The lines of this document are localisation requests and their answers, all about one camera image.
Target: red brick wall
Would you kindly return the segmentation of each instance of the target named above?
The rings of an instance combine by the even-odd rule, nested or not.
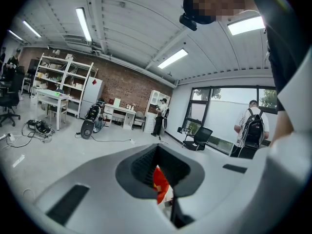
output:
[[[40,58],[42,53],[49,55],[52,51],[46,48],[23,48],[19,58],[19,64],[28,68],[31,59]],[[60,58],[65,58],[67,54],[73,54],[77,62],[91,64],[98,68],[96,78],[104,81],[102,97],[106,103],[109,99],[121,99],[120,106],[135,104],[135,111],[145,113],[147,103],[152,90],[160,91],[163,94],[172,96],[173,89],[134,70],[118,65],[116,63],[92,57],[61,50]]]

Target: black office chair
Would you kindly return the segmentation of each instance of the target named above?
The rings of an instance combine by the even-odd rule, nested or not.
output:
[[[200,127],[195,135],[186,135],[182,148],[185,146],[187,149],[192,151],[204,150],[212,133],[212,130],[205,127]],[[186,140],[187,136],[193,137],[194,140]]]
[[[12,121],[12,126],[15,126],[13,117],[18,117],[20,119],[20,115],[16,115],[12,107],[16,107],[20,102],[19,90],[21,88],[23,80],[23,68],[17,67],[16,73],[11,83],[11,87],[9,88],[9,92],[7,92],[5,96],[0,97],[0,106],[8,108],[7,114],[0,115],[0,117],[2,118],[0,122],[0,127],[2,127],[2,123],[8,118]]]

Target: concrete floor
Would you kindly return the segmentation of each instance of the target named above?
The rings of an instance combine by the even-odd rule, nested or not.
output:
[[[25,95],[23,101],[18,105],[15,112],[21,115],[21,120],[16,120],[16,126],[13,127],[9,120],[6,120],[0,128],[0,135],[8,132],[13,133],[16,138],[20,135],[21,129],[25,122],[30,119],[35,119],[35,105],[33,105]],[[45,119],[45,111],[38,109],[37,119]],[[53,135],[52,141],[42,143],[38,139],[32,139],[31,142],[21,148],[5,147],[5,140],[0,142],[0,163],[2,172],[5,174],[12,190],[17,195],[23,194],[24,198],[33,202],[44,189],[49,185],[74,170],[79,165],[96,157],[109,155],[120,152],[128,148],[139,145],[146,145],[159,142],[157,137],[142,132],[135,128],[132,130],[123,130],[122,127],[111,125],[104,127],[99,133],[93,134],[97,140],[127,140],[133,139],[132,144],[127,142],[96,142],[93,139],[85,140],[75,138],[75,133],[80,132],[82,119],[77,119],[67,115],[66,124],[62,123],[61,129]],[[52,118],[53,129],[56,129],[56,117]],[[24,128],[24,134],[29,133],[27,126]],[[162,140],[170,145],[179,146],[180,144],[173,140],[168,135],[162,136]],[[27,137],[20,137],[15,145],[23,145],[29,141]],[[12,167],[14,162],[21,155],[25,159],[15,168]]]

